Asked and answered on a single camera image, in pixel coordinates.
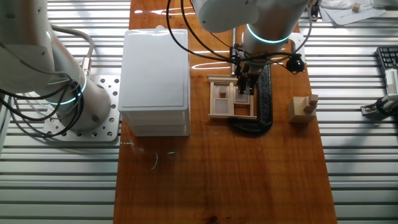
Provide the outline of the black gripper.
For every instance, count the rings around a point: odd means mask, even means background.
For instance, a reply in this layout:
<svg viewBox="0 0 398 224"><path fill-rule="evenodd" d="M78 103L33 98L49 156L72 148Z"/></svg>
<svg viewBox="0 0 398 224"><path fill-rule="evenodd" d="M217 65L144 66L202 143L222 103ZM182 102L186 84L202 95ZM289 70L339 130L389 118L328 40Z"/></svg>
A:
<svg viewBox="0 0 398 224"><path fill-rule="evenodd" d="M241 62L236 67L239 90L244 90L245 95L254 94L254 82L260 76L260 66L252 63Z"/></svg>

